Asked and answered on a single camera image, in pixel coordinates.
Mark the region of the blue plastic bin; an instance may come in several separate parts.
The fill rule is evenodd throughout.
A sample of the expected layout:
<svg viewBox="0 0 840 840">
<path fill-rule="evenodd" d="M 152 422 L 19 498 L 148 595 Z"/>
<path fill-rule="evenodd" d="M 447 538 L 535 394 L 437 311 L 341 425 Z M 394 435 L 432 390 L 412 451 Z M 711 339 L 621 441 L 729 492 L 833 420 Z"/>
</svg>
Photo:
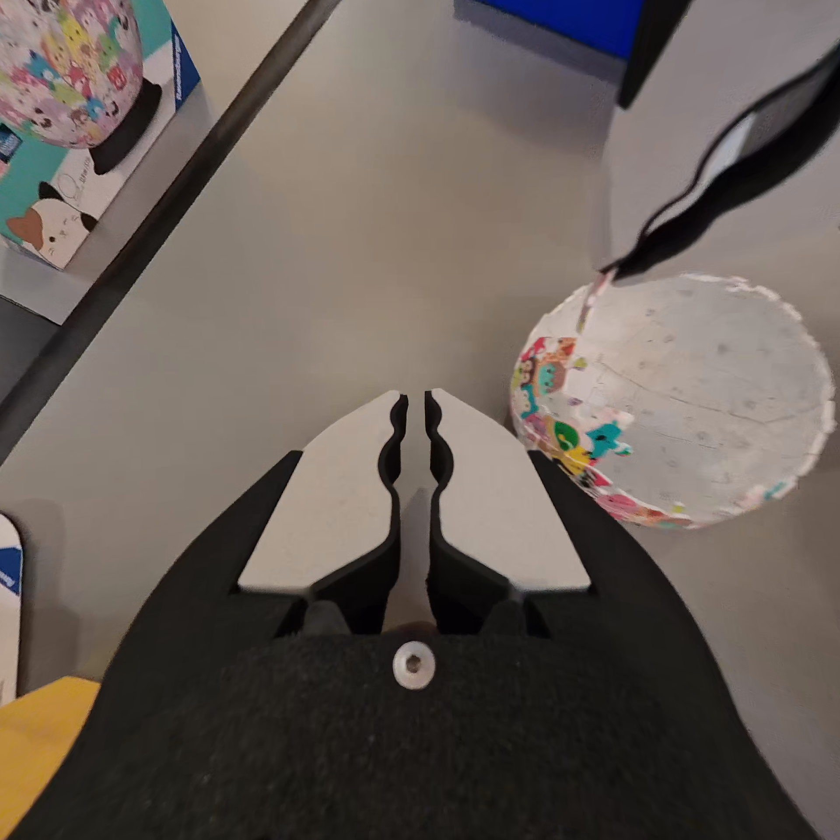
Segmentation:
<svg viewBox="0 0 840 840">
<path fill-rule="evenodd" d="M 643 1 L 454 1 L 455 18 L 547 56 L 576 45 L 626 61 Z"/>
</svg>

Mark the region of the puzzle box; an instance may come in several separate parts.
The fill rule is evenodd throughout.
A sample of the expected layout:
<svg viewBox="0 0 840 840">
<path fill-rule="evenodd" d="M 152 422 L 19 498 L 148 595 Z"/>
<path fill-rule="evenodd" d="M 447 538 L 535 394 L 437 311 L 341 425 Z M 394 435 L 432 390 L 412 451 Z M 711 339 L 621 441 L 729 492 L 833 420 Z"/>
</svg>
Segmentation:
<svg viewBox="0 0 840 840">
<path fill-rule="evenodd" d="M 2 1 L 2 239 L 65 270 L 199 82 L 162 1 Z"/>
</svg>

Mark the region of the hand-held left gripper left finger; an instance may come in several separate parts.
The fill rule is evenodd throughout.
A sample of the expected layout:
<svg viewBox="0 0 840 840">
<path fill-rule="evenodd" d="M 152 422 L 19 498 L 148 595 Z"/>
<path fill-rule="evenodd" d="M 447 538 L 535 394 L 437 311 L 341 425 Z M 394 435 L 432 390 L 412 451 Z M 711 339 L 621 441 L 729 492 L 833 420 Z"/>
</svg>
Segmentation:
<svg viewBox="0 0 840 840">
<path fill-rule="evenodd" d="M 239 576 L 242 592 L 334 602 L 350 628 L 382 628 L 400 571 L 401 443 L 408 400 L 389 391 L 301 451 Z"/>
</svg>

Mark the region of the white puzzle piece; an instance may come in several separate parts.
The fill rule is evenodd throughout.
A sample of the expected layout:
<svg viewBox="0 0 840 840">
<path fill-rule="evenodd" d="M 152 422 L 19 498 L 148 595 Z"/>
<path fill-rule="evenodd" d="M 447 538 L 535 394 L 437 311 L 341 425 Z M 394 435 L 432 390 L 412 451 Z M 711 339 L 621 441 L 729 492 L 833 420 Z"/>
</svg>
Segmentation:
<svg viewBox="0 0 840 840">
<path fill-rule="evenodd" d="M 584 301 L 581 307 L 580 314 L 576 321 L 576 332 L 582 335 L 588 321 L 591 318 L 592 312 L 596 304 L 600 300 L 603 293 L 612 285 L 616 275 L 616 268 L 610 268 L 603 271 L 588 287 Z"/>
</svg>

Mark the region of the colourful puzzle ball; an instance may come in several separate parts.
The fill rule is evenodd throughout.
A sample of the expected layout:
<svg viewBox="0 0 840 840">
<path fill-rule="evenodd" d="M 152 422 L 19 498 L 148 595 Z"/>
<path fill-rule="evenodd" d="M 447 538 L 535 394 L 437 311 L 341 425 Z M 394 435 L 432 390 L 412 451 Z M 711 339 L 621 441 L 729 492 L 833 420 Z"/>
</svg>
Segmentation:
<svg viewBox="0 0 840 840">
<path fill-rule="evenodd" d="M 512 429 L 614 519 L 700 529 L 783 498 L 835 428 L 835 385 L 802 316 L 739 277 L 589 286 L 532 329 Z"/>
</svg>

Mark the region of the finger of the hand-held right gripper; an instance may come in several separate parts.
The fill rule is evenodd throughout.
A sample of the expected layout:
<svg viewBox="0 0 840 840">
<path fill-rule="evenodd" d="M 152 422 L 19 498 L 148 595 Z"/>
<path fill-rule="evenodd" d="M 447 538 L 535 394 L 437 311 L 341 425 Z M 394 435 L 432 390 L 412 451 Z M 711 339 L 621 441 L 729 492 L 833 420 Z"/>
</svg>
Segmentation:
<svg viewBox="0 0 840 840">
<path fill-rule="evenodd" d="M 838 54 L 839 3 L 692 2 L 606 140 L 606 267 L 688 185 L 713 138 L 764 94 Z M 787 181 L 720 217 L 676 259 L 687 269 L 838 227 L 838 132 Z"/>
<path fill-rule="evenodd" d="M 713 138 L 688 185 L 656 208 L 634 246 L 615 259 L 615 280 L 655 268 L 696 244 L 722 216 L 805 167 L 838 132 L 839 55 L 764 94 Z"/>
</svg>

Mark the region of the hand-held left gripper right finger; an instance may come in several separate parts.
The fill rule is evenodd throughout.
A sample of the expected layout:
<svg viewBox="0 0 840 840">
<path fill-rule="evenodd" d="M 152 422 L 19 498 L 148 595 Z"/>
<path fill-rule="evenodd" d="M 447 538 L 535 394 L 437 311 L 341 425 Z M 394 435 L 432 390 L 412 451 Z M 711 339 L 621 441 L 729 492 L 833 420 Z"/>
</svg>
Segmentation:
<svg viewBox="0 0 840 840">
<path fill-rule="evenodd" d="M 591 578 L 529 452 L 450 395 L 424 395 L 430 470 L 427 596 L 439 628 L 481 628 L 497 604 L 586 593 Z"/>
</svg>

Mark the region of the sheet with round pictures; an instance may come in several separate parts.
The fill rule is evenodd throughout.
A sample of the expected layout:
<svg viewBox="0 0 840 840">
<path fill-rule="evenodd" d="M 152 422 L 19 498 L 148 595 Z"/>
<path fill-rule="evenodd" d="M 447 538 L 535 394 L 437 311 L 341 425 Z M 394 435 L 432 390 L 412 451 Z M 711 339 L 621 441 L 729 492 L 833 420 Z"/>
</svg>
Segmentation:
<svg viewBox="0 0 840 840">
<path fill-rule="evenodd" d="M 17 696 L 24 552 L 13 522 L 1 515 L 1 706 Z"/>
</svg>

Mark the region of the yellow plastic bin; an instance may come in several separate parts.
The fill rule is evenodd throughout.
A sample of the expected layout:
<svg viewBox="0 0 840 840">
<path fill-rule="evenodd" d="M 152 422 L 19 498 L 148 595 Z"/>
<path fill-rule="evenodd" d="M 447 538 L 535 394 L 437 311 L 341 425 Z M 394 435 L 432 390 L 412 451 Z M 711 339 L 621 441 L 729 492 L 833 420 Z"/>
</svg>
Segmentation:
<svg viewBox="0 0 840 840">
<path fill-rule="evenodd" d="M 57 772 L 100 684 L 60 678 L 1 709 L 1 838 L 10 836 Z"/>
</svg>

